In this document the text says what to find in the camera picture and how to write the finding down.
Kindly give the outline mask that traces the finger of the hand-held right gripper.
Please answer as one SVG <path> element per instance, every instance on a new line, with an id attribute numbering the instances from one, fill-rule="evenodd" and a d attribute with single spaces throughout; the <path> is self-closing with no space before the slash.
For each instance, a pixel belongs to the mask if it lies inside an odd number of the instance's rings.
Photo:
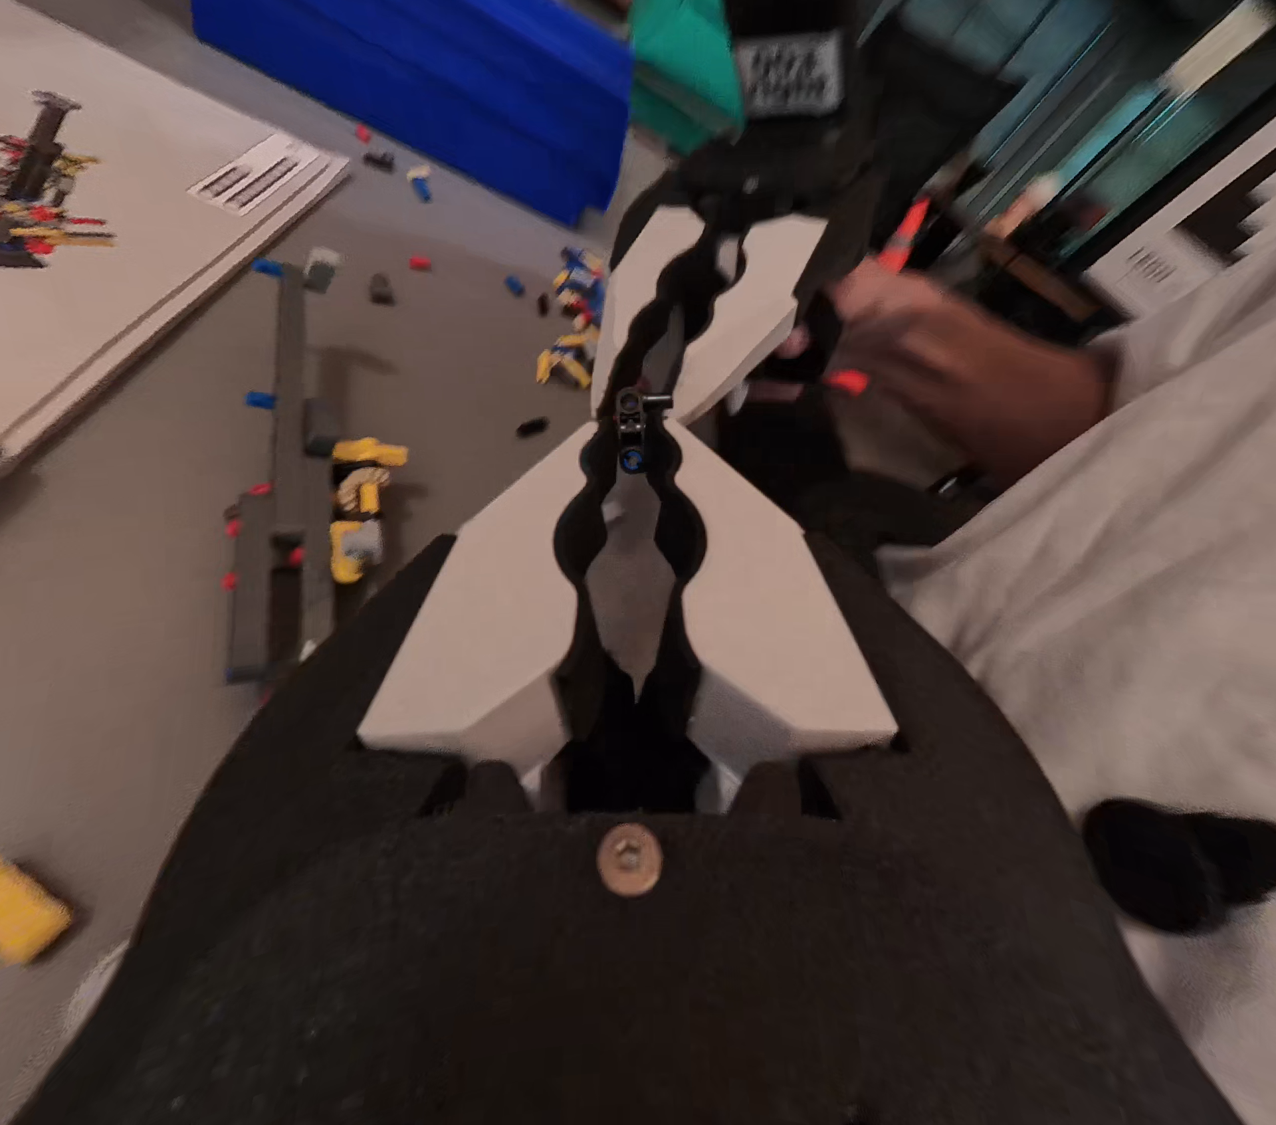
<path id="1" fill-rule="evenodd" d="M 751 225 L 741 240 L 744 271 L 709 306 L 706 326 L 691 330 L 691 295 L 666 292 L 657 281 L 664 268 L 700 240 L 700 218 L 652 218 L 644 227 L 644 274 L 649 290 L 644 306 L 661 337 L 680 304 L 682 352 L 672 385 L 672 419 L 689 426 L 735 389 L 788 336 L 799 312 L 796 286 L 827 228 L 824 218 L 778 218 Z"/>
<path id="2" fill-rule="evenodd" d="M 599 326 L 592 386 L 590 414 L 601 414 L 614 364 L 624 346 L 638 312 L 657 296 L 657 283 L 664 267 L 692 247 L 704 230 L 703 218 L 691 208 L 661 206 L 651 215 L 623 256 L 613 262 L 604 289 L 604 312 Z M 706 370 L 713 335 L 709 315 L 698 335 L 691 332 L 691 311 L 683 308 L 685 346 L 672 389 L 676 419 L 698 419 L 713 404 L 710 392 L 716 382 Z"/>

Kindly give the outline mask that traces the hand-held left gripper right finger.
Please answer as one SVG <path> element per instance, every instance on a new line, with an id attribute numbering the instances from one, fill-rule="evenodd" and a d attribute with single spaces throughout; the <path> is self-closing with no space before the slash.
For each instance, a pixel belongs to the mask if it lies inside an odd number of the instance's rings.
<path id="1" fill-rule="evenodd" d="M 664 429 L 706 538 L 680 593 L 700 664 L 688 736 L 710 760 L 697 804 L 723 813 L 754 766 L 886 746 L 898 721 L 799 524 L 688 428 Z"/>

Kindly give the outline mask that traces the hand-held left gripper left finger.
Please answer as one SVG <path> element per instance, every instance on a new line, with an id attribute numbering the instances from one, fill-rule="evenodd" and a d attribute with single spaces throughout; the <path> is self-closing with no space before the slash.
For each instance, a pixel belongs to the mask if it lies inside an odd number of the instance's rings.
<path id="1" fill-rule="evenodd" d="M 359 729 L 375 751 L 503 763 L 533 800 L 598 712 L 584 588 L 607 543 L 608 470 L 584 422 L 455 534 Z"/>

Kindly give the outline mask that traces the black lego connector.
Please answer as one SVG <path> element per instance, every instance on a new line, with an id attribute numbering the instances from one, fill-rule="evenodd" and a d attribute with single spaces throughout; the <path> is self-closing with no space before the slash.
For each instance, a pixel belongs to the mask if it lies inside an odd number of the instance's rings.
<path id="1" fill-rule="evenodd" d="M 617 463 L 627 475 L 647 472 L 649 450 L 661 426 L 663 413 L 645 414 L 639 394 L 655 394 L 641 386 L 624 386 L 614 398 Z"/>

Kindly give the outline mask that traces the long grey Technic assembly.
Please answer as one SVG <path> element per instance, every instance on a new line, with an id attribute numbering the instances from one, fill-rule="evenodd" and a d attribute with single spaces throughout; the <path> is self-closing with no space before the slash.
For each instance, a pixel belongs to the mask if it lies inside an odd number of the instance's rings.
<path id="1" fill-rule="evenodd" d="M 226 510 L 232 560 L 223 680 L 267 692 L 332 631 L 345 591 L 385 556 L 384 493 L 407 448 L 345 436 L 313 391 L 307 309 L 325 293 L 341 255 L 314 247 L 299 265 L 258 258 L 277 290 L 273 386 L 246 405 L 268 416 L 265 478 Z"/>

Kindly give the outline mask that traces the lego instruction booklet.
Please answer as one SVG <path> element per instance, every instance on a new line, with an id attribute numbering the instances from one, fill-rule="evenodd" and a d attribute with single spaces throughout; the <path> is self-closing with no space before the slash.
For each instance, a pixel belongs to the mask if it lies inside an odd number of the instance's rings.
<path id="1" fill-rule="evenodd" d="M 9 473 L 350 159 L 16 0 L 3 0 L 1 53 Z"/>

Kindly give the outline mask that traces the person's right forearm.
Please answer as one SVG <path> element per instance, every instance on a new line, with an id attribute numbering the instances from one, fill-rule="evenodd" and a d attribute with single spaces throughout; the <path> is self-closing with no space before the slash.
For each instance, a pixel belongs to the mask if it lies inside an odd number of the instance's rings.
<path id="1" fill-rule="evenodd" d="M 935 343 L 933 367 L 943 435 L 1001 485 L 1098 425 L 1118 371 L 1101 351 L 1064 348 L 974 314 Z"/>

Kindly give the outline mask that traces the scattered small lego pieces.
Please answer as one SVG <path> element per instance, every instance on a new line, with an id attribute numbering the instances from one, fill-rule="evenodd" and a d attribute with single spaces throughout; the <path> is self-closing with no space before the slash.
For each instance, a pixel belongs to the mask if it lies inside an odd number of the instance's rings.
<path id="1" fill-rule="evenodd" d="M 565 318 L 565 332 L 539 352 L 534 382 L 559 379 L 579 389 L 592 385 L 599 329 L 605 308 L 607 267 L 601 256 L 580 246 L 561 249 L 561 268 L 551 286 L 551 302 Z"/>

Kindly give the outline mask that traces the pile of lego beams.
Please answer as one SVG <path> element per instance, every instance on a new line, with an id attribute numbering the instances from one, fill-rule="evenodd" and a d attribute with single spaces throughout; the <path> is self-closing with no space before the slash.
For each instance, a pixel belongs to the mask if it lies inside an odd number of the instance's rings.
<path id="1" fill-rule="evenodd" d="M 72 909 L 32 875 L 1 862 L 1 963 L 29 966 L 47 956 L 74 928 Z M 68 1045 L 88 1021 L 119 971 L 131 946 L 128 938 L 106 950 L 79 978 L 60 1011 L 59 1037 Z"/>

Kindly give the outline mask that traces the green felt bag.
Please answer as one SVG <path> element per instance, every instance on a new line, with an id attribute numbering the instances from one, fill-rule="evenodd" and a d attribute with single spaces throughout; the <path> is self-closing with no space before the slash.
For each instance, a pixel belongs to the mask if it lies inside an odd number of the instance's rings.
<path id="1" fill-rule="evenodd" d="M 740 132 L 744 98 L 723 0 L 630 1 L 630 120 L 679 156 Z"/>

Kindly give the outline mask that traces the orange white object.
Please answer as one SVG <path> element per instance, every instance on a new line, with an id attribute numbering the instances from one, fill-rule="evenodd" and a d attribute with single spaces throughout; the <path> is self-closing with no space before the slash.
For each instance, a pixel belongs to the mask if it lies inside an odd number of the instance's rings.
<path id="1" fill-rule="evenodd" d="M 906 267 L 930 208 L 932 194 L 929 191 L 920 191 L 909 203 L 896 230 L 877 252 L 877 264 L 884 271 L 901 273 Z M 824 376 L 822 385 L 843 395 L 856 398 L 870 386 L 870 377 L 858 368 L 839 367 Z"/>

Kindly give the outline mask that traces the blue plastic bin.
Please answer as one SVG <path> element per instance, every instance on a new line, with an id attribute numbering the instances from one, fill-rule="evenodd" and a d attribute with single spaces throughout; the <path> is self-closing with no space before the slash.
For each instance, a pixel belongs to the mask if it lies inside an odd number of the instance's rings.
<path id="1" fill-rule="evenodd" d="M 561 0 L 189 0 L 205 44 L 562 222 L 608 209 L 632 51 Z"/>

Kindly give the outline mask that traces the white sign black marker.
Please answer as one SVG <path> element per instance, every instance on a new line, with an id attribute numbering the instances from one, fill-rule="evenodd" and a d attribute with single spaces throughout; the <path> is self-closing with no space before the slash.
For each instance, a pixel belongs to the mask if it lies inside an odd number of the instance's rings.
<path id="1" fill-rule="evenodd" d="M 1274 123 L 1267 122 L 1097 255 L 1082 281 L 1138 318 L 1215 275 L 1258 268 L 1273 247 Z"/>

